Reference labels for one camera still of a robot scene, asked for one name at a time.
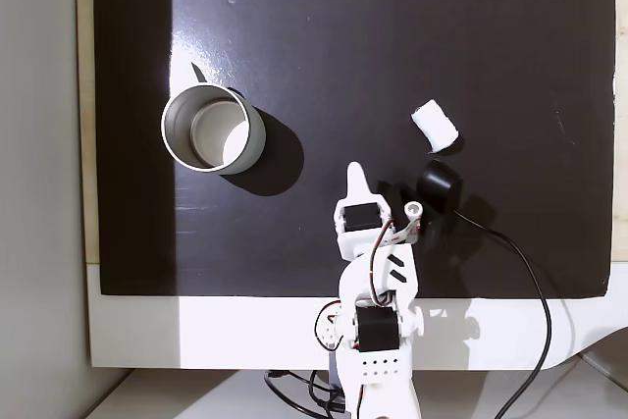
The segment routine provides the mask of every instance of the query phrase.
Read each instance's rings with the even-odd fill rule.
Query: silver cylinder
[[[171,98],[161,118],[164,144],[180,164],[198,172],[237,174],[266,143],[257,110],[227,88],[200,83]]]

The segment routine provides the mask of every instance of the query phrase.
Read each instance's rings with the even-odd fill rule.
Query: white robotic arm
[[[412,385],[412,338],[415,332],[422,335],[423,319],[420,311],[410,309],[418,281],[408,242],[418,237],[422,207],[408,203],[405,213],[410,224],[399,233],[390,225],[382,236],[371,283],[371,256],[391,208],[382,195],[370,191],[359,164],[348,166],[347,196],[335,212],[340,254],[349,261],[340,277],[335,328],[346,410],[357,419],[421,418]],[[390,303],[374,302],[372,287],[378,297],[389,293]]]

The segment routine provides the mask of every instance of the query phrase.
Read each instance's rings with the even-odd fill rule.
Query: gray wall
[[[80,417],[88,366],[75,0],[0,0],[0,417]]]

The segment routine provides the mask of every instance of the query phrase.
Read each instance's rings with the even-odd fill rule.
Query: white floor
[[[423,419],[487,419],[526,372],[416,372]],[[279,385],[309,403],[306,386]],[[297,419],[266,388],[261,371],[136,370],[88,419]],[[544,371],[506,415],[516,419],[625,419],[628,393],[578,357]]]

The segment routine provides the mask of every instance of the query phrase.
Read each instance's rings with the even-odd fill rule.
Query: white foam block
[[[458,130],[436,100],[417,108],[412,121],[432,144],[433,153],[450,147],[458,139]]]

